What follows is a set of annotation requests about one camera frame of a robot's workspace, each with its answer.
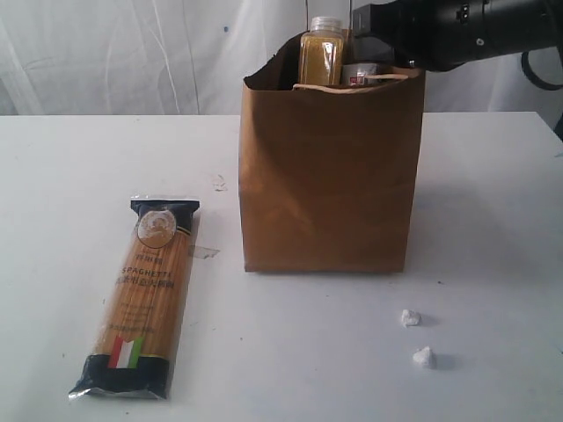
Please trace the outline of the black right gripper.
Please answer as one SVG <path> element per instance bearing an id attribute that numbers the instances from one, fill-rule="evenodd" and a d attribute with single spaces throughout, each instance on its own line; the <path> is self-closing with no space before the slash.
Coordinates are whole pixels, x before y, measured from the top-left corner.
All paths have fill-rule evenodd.
<path id="1" fill-rule="evenodd" d="M 352 10 L 351 43 L 356 62 L 399 64 L 395 41 L 401 14 L 401 2 L 365 4 Z"/>

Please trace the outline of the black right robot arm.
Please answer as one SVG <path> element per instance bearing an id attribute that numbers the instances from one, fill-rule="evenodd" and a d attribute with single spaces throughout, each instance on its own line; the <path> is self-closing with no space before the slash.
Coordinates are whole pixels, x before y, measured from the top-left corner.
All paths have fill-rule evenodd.
<path id="1" fill-rule="evenodd" d="M 400 64 L 449 71 L 467 62 L 562 45 L 561 1 L 392 1 L 352 12 L 355 38 L 390 46 Z"/>

